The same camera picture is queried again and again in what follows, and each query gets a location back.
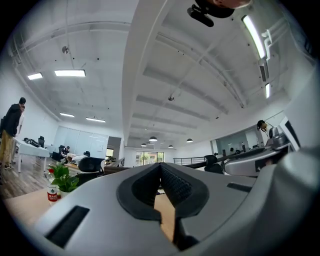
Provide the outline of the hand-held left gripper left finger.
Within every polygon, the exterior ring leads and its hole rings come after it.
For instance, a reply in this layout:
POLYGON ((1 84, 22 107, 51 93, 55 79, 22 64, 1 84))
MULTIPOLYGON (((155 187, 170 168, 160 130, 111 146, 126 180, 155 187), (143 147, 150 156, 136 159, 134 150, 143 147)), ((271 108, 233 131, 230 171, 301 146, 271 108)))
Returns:
POLYGON ((141 166, 82 184, 40 217, 34 228, 50 254, 59 256, 173 256, 178 248, 159 220, 134 218, 119 203, 119 185, 141 166))

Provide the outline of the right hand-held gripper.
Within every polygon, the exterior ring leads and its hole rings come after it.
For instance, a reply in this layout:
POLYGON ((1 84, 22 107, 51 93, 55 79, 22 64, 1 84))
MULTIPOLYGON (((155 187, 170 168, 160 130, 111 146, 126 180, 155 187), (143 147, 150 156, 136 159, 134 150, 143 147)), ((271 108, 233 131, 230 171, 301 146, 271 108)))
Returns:
POLYGON ((257 177, 263 167, 276 164, 286 154, 320 148, 320 64, 301 82, 302 90, 286 109, 278 126, 271 129, 271 143, 252 152, 230 157, 224 172, 232 176, 257 177))

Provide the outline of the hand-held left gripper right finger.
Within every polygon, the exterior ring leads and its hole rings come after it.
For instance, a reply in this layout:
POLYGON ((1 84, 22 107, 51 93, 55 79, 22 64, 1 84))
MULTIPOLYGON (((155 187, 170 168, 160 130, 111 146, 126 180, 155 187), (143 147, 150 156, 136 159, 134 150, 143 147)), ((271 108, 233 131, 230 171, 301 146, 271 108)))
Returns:
POLYGON ((255 178, 161 163, 160 184, 175 209, 173 243, 188 249, 211 235, 251 191, 255 178))

